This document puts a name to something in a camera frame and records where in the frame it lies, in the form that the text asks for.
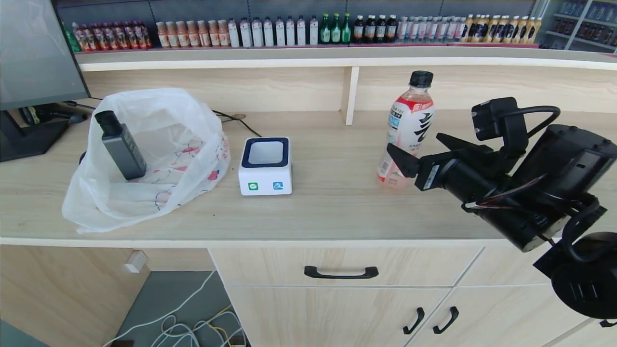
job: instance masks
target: gray floor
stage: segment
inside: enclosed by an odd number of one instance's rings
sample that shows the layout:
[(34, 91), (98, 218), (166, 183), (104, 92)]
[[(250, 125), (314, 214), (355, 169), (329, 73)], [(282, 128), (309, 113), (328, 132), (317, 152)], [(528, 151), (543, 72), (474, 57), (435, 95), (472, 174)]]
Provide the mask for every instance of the gray floor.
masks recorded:
[[(146, 280), (143, 288), (126, 315), (118, 335), (134, 325), (150, 322), (178, 307), (191, 293), (197, 290), (210, 272), (153, 272)], [(193, 327), (199, 320), (211, 318), (214, 314), (230, 305), (218, 273), (210, 278), (204, 289), (188, 301), (182, 309), (175, 313), (177, 322)], [(134, 347), (150, 347), (161, 333), (161, 320), (147, 327), (133, 329), (123, 337), (123, 340), (134, 340)], [(225, 315), (212, 322), (231, 334), (239, 325), (230, 315)], [(186, 330), (174, 330), (183, 333)], [(208, 327), (201, 328), (197, 333), (201, 347), (220, 347), (220, 337)], [(161, 347), (171, 347), (177, 338), (167, 338)], [(42, 342), (21, 332), (8, 323), (2, 322), (0, 330), (0, 346), (2, 347), (48, 347)], [(184, 338), (177, 347), (190, 347), (189, 338)]]

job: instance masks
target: white box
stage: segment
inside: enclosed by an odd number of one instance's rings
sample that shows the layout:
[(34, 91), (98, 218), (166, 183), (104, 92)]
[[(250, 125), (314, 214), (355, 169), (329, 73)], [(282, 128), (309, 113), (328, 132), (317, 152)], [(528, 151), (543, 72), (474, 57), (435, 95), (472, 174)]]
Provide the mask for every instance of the white box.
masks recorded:
[(246, 139), (238, 178), (242, 195), (291, 194), (289, 138)]

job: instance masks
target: green bottle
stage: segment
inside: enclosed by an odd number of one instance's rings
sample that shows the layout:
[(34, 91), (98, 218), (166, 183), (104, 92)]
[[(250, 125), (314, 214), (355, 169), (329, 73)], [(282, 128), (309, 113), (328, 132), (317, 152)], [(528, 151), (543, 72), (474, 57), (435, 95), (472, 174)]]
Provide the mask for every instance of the green bottle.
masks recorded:
[(328, 27), (328, 17), (329, 15), (327, 13), (323, 14), (323, 19), (321, 20), (321, 33), (319, 35), (321, 37), (321, 43), (330, 43), (330, 28)]
[(349, 28), (349, 14), (345, 14), (345, 23), (343, 23), (343, 43), (349, 43), (351, 41), (351, 29)]
[(339, 23), (339, 14), (335, 13), (334, 14), (334, 20), (332, 21), (332, 29), (330, 29), (331, 31), (331, 36), (332, 36), (332, 43), (334, 44), (339, 44), (341, 43), (341, 24)]

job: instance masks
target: wall outlet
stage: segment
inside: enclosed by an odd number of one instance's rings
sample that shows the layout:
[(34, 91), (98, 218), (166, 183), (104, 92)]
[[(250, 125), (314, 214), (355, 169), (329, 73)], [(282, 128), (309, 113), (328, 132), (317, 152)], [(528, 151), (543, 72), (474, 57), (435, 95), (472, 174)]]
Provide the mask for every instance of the wall outlet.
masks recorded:
[(126, 261), (126, 264), (124, 264), (124, 266), (126, 266), (126, 268), (130, 272), (138, 274), (139, 271), (141, 271), (141, 269), (144, 267), (144, 265), (146, 265), (147, 261), (148, 257), (146, 256), (146, 253), (144, 253), (144, 251), (133, 251), (131, 253), (131, 256), (128, 257), (128, 260)]

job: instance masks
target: black bottle cap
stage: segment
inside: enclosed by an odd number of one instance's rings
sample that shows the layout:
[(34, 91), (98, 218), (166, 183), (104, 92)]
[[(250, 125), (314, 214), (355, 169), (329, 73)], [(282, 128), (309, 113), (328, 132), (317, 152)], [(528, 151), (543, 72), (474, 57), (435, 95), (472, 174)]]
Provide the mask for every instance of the black bottle cap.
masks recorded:
[(429, 88), (433, 82), (433, 73), (428, 71), (414, 71), (409, 79), (409, 85), (419, 88)]

